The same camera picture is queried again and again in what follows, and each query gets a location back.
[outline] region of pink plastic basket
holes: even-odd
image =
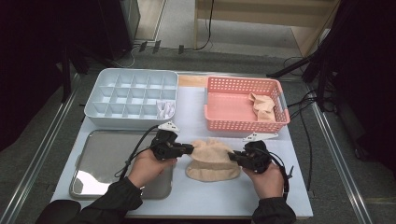
[[[206,85],[207,129],[225,132],[277,133],[290,122],[289,110],[279,81],[270,78],[209,77]],[[270,96],[275,122],[257,121],[248,95]]]

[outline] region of beige fabric in basket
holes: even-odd
[[[186,169],[189,178],[213,182],[233,179],[241,173],[238,164],[228,157],[228,152],[233,150],[219,140],[209,138],[206,142],[196,140],[191,144],[194,146],[192,162]]]
[[[274,106],[275,103],[271,97],[266,95],[256,95],[251,93],[248,96],[253,101],[253,112],[257,115],[257,121],[274,122],[276,121]]]

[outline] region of person's arm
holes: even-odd
[[[128,177],[111,184],[105,195],[67,223],[121,223],[129,210],[142,204],[140,188],[176,162],[177,159],[157,161],[151,150],[140,153]]]
[[[252,219],[256,224],[293,223],[296,220],[294,211],[286,204],[283,194],[283,177],[279,167],[271,163],[262,174],[243,169],[253,182],[259,196],[259,206]]]

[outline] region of storage box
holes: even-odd
[[[276,104],[275,122],[257,121],[250,93],[267,95]],[[279,81],[270,78],[209,77],[206,85],[205,118],[210,131],[277,133],[290,122],[289,110]]]
[[[146,130],[159,118],[157,101],[176,108],[178,75],[172,71],[108,68],[96,80],[85,115],[99,127]]]

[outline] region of black sleeve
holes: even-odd
[[[286,204],[283,198],[261,199],[259,207],[254,211],[252,218],[256,224],[284,224],[296,221],[294,211]]]
[[[105,195],[67,223],[121,223],[129,210],[135,210],[143,203],[140,199],[141,193],[142,191],[125,177],[111,184]]]

